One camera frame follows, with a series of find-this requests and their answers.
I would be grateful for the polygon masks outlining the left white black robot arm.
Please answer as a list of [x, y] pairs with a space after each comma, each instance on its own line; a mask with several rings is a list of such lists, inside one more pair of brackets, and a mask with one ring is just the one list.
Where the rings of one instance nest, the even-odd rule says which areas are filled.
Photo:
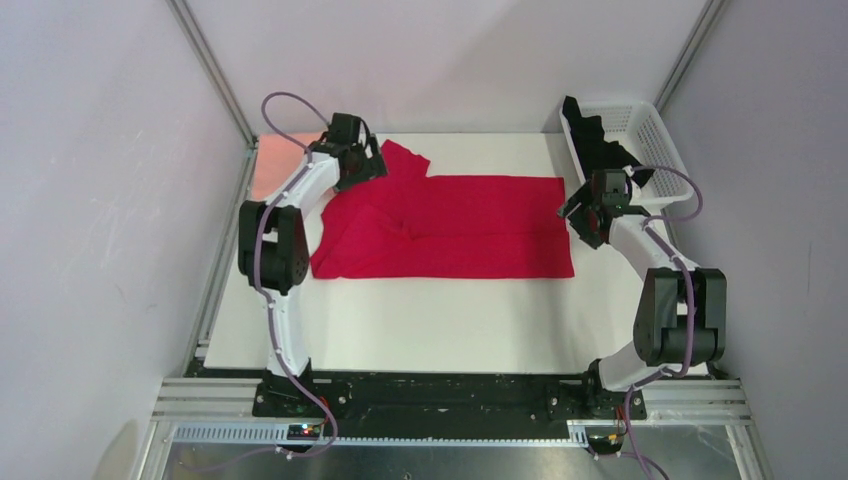
[[240, 206], [238, 269], [265, 301], [268, 315], [271, 347], [262, 385], [292, 416], [308, 413], [316, 399], [308, 383], [311, 357], [300, 308], [301, 285], [311, 266], [305, 220], [328, 192], [337, 199], [360, 199], [387, 174], [380, 142], [367, 123], [335, 113], [281, 186]]

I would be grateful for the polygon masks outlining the red t shirt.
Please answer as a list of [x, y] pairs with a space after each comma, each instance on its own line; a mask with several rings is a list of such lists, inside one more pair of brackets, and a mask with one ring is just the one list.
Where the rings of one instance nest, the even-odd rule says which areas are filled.
[[438, 175], [387, 140], [385, 177], [335, 195], [311, 257], [316, 279], [569, 279], [570, 239], [554, 177]]

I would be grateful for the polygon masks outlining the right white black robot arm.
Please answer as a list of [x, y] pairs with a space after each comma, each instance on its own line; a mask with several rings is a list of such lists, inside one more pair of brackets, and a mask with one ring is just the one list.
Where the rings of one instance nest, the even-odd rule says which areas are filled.
[[598, 359], [595, 378], [580, 394], [598, 418], [621, 403], [621, 393], [661, 378], [683, 378], [725, 349], [727, 278], [685, 257], [653, 228], [657, 216], [635, 203], [635, 169], [594, 171], [560, 208], [559, 216], [593, 249], [609, 246], [642, 282], [632, 339]]

